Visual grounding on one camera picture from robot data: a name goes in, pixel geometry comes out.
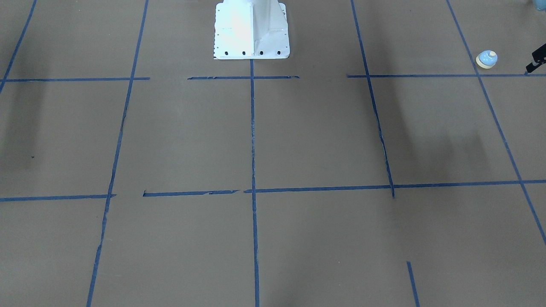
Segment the blue bell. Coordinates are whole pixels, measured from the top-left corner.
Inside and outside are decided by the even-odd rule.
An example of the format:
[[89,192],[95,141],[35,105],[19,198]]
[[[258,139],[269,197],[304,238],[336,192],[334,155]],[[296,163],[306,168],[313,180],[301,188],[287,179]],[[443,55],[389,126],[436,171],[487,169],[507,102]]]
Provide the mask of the blue bell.
[[475,58],[476,64],[483,69],[493,68],[498,61],[499,57],[493,50],[484,50],[478,54]]

